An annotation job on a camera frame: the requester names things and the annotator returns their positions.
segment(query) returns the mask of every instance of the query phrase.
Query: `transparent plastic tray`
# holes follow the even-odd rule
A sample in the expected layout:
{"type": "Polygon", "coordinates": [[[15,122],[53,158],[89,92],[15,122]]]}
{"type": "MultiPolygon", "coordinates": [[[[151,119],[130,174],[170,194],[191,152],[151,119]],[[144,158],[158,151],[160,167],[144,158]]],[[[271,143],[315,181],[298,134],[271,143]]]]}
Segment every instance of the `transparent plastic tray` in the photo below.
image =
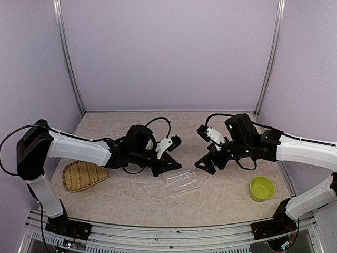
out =
{"type": "Polygon", "coordinates": [[[172,170],[163,174],[170,196],[177,196],[199,188],[196,173],[193,170],[172,170]]]}

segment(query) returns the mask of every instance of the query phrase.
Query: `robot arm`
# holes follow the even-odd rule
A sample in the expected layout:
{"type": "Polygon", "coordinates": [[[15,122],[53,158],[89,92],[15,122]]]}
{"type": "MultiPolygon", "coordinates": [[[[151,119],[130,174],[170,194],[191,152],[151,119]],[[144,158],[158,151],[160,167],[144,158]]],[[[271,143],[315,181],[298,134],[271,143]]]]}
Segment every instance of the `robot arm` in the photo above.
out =
{"type": "Polygon", "coordinates": [[[332,170],[331,176],[318,186],[290,199],[282,201],[273,215],[273,220],[257,222],[252,225],[256,239],[275,236],[291,229],[296,229],[294,221],[300,216],[337,200],[337,147],[336,142],[322,142],[304,139],[283,133],[277,129],[266,130],[258,134],[254,123],[247,114],[238,114],[225,121],[232,137],[222,143],[214,134],[214,129],[200,126],[198,134],[213,143],[208,147],[208,154],[195,164],[210,174],[215,174],[214,167],[224,169],[229,160],[240,165],[241,158],[250,157],[256,168],[256,160],[294,161],[332,170]]]}
{"type": "Polygon", "coordinates": [[[126,136],[116,141],[110,138],[92,140],[63,133],[48,126],[45,120],[34,125],[36,127],[30,128],[17,144],[17,173],[44,207],[49,217],[46,230],[59,235],[87,240],[91,225],[68,219],[45,174],[47,157],[80,160],[112,169],[132,163],[142,168],[150,167],[155,177],[181,168],[167,153],[181,144],[180,138],[166,137],[157,144],[152,131],[142,125],[131,126],[126,136]],[[147,149],[150,140],[153,147],[147,149]]]}

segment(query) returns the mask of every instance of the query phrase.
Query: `yellow-green plastic bowl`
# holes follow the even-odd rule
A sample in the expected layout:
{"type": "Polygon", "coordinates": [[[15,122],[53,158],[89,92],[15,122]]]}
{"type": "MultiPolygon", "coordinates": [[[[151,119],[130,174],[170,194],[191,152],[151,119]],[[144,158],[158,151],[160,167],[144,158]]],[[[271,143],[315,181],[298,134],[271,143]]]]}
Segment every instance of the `yellow-green plastic bowl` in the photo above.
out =
{"type": "Polygon", "coordinates": [[[256,201],[266,201],[274,196],[275,186],[268,178],[256,177],[250,183],[250,194],[256,201]]]}

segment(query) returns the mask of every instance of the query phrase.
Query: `beige speckled tabletop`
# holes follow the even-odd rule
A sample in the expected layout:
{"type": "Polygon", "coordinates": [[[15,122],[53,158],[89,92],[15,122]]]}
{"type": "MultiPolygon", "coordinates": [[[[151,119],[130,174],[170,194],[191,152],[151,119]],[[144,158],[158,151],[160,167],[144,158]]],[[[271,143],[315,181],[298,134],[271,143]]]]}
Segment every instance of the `beige speckled tabletop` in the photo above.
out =
{"type": "MultiPolygon", "coordinates": [[[[134,124],[165,116],[172,124],[171,136],[178,135],[182,144],[171,156],[183,168],[194,168],[194,163],[207,153],[206,143],[196,133],[204,124],[208,112],[121,112],[87,113],[76,134],[87,138],[124,136],[134,124]]],[[[210,125],[229,135],[224,117],[215,117],[210,125]]],[[[165,121],[150,125],[157,140],[165,137],[165,121]]],[[[289,197],[283,177],[276,163],[258,161],[255,171],[240,169],[230,161],[226,168],[210,175],[196,169],[200,187],[194,191],[170,196],[161,177],[152,176],[149,168],[141,174],[130,175],[122,169],[109,170],[110,177],[86,190],[67,192],[62,184],[63,168],[71,160],[62,159],[52,178],[52,186],[73,218],[118,225],[148,227],[194,227],[224,225],[271,217],[280,201],[289,197]],[[256,202],[249,195],[252,178],[265,176],[276,188],[275,196],[266,202],[256,202]]],[[[251,161],[242,164],[252,166],[251,161]]]]}

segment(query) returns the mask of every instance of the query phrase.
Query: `lavender wall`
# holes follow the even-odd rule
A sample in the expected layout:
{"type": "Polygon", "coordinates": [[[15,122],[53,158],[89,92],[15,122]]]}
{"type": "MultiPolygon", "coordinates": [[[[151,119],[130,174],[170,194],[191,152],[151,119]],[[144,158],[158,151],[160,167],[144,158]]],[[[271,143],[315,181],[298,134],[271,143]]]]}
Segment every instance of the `lavender wall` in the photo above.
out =
{"type": "MultiPolygon", "coordinates": [[[[263,123],[308,138],[337,141],[337,1],[288,0],[263,123]]],[[[299,194],[331,171],[285,164],[299,194]]],[[[337,203],[315,211],[328,252],[337,249],[337,203]]]]}
{"type": "MultiPolygon", "coordinates": [[[[0,140],[12,130],[44,118],[73,131],[80,115],[70,88],[58,38],[53,2],[0,1],[0,140]]],[[[1,151],[15,172],[17,134],[1,151]]],[[[53,173],[57,160],[48,163],[53,173]]],[[[1,252],[13,252],[33,204],[26,184],[0,171],[1,252]]]]}
{"type": "Polygon", "coordinates": [[[277,0],[62,1],[88,111],[253,111],[277,0]]]}

